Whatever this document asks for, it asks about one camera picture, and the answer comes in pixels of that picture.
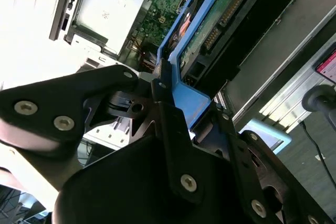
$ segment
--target silver screw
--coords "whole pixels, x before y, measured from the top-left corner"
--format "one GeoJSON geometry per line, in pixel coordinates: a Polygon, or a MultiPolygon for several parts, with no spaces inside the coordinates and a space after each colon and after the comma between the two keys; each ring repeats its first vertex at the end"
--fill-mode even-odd
{"type": "Polygon", "coordinates": [[[21,115],[33,115],[38,110],[38,107],[29,101],[19,101],[14,105],[14,110],[21,115]]]}
{"type": "Polygon", "coordinates": [[[196,180],[189,174],[183,174],[181,176],[181,184],[187,191],[193,193],[197,189],[196,180]]]}
{"type": "Polygon", "coordinates": [[[161,87],[163,87],[164,89],[167,87],[165,84],[163,84],[162,82],[159,82],[159,85],[161,86],[161,87]]]}
{"type": "Polygon", "coordinates": [[[222,117],[223,117],[225,120],[229,120],[229,119],[230,119],[229,116],[228,116],[227,114],[225,114],[225,113],[222,114],[222,117]]]}
{"type": "Polygon", "coordinates": [[[311,215],[308,215],[308,220],[310,224],[319,224],[319,222],[311,215]]]}
{"type": "Polygon", "coordinates": [[[132,74],[131,73],[128,73],[128,72],[124,72],[124,76],[128,77],[128,78],[132,78],[132,74]]]}
{"type": "Polygon", "coordinates": [[[252,200],[251,205],[254,212],[256,212],[257,215],[259,215],[262,218],[266,218],[266,209],[259,201],[254,199],[252,200]]]}
{"type": "Polygon", "coordinates": [[[70,131],[75,126],[75,122],[70,117],[61,115],[55,118],[54,126],[60,131],[70,131]]]}
{"type": "Polygon", "coordinates": [[[250,136],[252,137],[253,140],[257,141],[258,140],[258,137],[256,134],[254,133],[251,133],[250,136]]]}

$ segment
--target cable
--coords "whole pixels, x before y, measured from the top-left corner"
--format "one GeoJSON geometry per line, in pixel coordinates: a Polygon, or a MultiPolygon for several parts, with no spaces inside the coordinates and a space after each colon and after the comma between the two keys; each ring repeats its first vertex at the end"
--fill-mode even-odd
{"type": "Polygon", "coordinates": [[[323,159],[322,153],[321,153],[321,151],[320,151],[319,145],[314,141],[314,139],[311,137],[311,135],[310,135],[309,132],[307,131],[307,127],[306,127],[306,124],[304,123],[304,121],[300,122],[300,125],[301,125],[301,127],[303,128],[303,131],[306,133],[306,135],[307,135],[307,137],[309,138],[309,140],[313,143],[313,145],[315,145],[316,150],[317,150],[317,152],[318,152],[318,154],[319,154],[320,160],[321,160],[321,162],[322,162],[322,165],[323,165],[325,171],[327,172],[329,179],[331,180],[332,184],[334,185],[334,188],[336,189],[336,183],[335,183],[335,180],[332,178],[331,173],[330,173],[330,171],[329,171],[329,169],[328,169],[326,163],[324,162],[324,159],[323,159]]]}

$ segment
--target black mount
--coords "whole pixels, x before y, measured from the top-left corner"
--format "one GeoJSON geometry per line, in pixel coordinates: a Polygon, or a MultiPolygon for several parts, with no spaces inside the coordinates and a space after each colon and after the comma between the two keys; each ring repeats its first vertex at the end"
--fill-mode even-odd
{"type": "Polygon", "coordinates": [[[53,223],[332,223],[266,144],[238,135],[214,104],[192,144],[170,63],[161,60],[154,75],[149,83],[111,66],[0,93],[2,142],[42,158],[67,158],[84,132],[131,119],[131,144],[66,182],[53,223]],[[17,113],[19,101],[37,112],[17,113]],[[73,119],[71,130],[55,127],[61,115],[73,119]]]}
{"type": "Polygon", "coordinates": [[[302,98],[302,106],[310,112],[321,111],[336,131],[336,91],[329,85],[311,88],[302,98]]]}

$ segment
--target green circuit board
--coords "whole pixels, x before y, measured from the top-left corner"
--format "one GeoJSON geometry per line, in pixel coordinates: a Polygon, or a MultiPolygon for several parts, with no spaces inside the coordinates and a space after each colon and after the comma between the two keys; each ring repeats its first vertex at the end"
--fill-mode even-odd
{"type": "Polygon", "coordinates": [[[132,37],[138,44],[143,42],[159,46],[172,27],[187,0],[152,0],[141,25],[132,37]]]}
{"type": "Polygon", "coordinates": [[[181,68],[189,62],[190,56],[198,54],[202,45],[208,50],[211,48],[221,33],[220,29],[216,27],[216,24],[220,24],[221,27],[225,26],[242,1],[243,0],[217,0],[215,2],[183,51],[180,57],[181,68]]]}

